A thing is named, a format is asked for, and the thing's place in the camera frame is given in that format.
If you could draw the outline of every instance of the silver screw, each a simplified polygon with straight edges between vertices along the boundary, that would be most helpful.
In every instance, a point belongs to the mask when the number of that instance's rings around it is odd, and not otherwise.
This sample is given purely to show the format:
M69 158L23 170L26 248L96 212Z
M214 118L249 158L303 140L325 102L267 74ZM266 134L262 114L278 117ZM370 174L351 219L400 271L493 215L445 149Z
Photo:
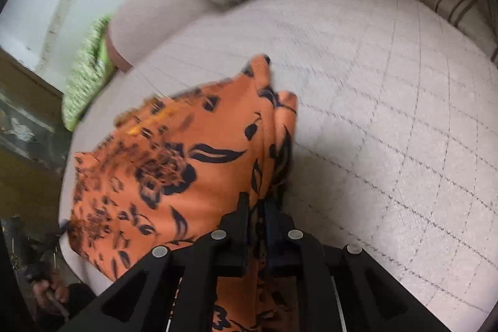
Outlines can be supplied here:
M291 229L287 235L290 239L301 239L304 234L299 229Z
M225 239L227 237L227 233L223 231L222 229L216 229L213 232L211 232L211 238L216 239L217 241L221 239Z
M358 255L358 254L360 254L363 251L362 247L360 245L355 244L355 243L350 243L346 247L346 249L352 255Z
M168 254L168 248L166 248L165 246L159 245L153 249L153 256L156 258L162 258L167 254Z

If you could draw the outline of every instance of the green pillow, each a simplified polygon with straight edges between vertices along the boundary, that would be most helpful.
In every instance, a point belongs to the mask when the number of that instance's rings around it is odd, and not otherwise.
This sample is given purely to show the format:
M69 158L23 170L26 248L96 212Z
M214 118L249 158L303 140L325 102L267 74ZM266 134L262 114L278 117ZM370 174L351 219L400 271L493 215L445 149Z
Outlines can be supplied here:
M115 71L106 49L105 32L110 17L101 17L85 34L62 98L62 120L74 131L90 102Z

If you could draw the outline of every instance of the white quilted mattress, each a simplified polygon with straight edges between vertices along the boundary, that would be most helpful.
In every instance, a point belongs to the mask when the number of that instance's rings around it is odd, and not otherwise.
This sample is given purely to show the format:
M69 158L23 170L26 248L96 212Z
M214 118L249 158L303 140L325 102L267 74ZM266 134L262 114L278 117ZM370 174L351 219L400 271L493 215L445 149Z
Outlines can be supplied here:
M234 75L257 53L299 96L297 226L359 243L451 330L477 330L498 300L498 71L416 0L252 0L200 19L116 75L72 152L150 94ZM73 182L69 161L61 218ZM96 292L109 285L63 253Z

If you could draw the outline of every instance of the orange floral cloth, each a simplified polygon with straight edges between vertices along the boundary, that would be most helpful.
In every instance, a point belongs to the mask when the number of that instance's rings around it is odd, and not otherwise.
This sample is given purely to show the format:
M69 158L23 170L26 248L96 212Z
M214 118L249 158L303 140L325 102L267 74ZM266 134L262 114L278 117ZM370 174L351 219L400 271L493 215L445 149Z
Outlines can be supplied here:
M115 280L156 245L182 248L216 229L240 194L251 207L281 201L297 98L270 81L270 59L258 55L233 79L151 99L77 153L71 247ZM246 276L218 280L213 330L259 330L286 311L262 280L255 239Z

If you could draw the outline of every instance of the person's hand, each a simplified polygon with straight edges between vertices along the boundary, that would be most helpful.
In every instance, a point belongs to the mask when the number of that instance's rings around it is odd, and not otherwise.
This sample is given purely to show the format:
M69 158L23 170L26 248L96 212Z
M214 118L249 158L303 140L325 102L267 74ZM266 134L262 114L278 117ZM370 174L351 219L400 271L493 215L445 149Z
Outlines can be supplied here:
M52 280L42 280L32 284L33 294L36 302L41 309L53 311L54 306L47 298L46 292L49 288L54 291L54 297L57 301L65 304L69 300L69 289L64 285L61 276L57 270L52 272Z

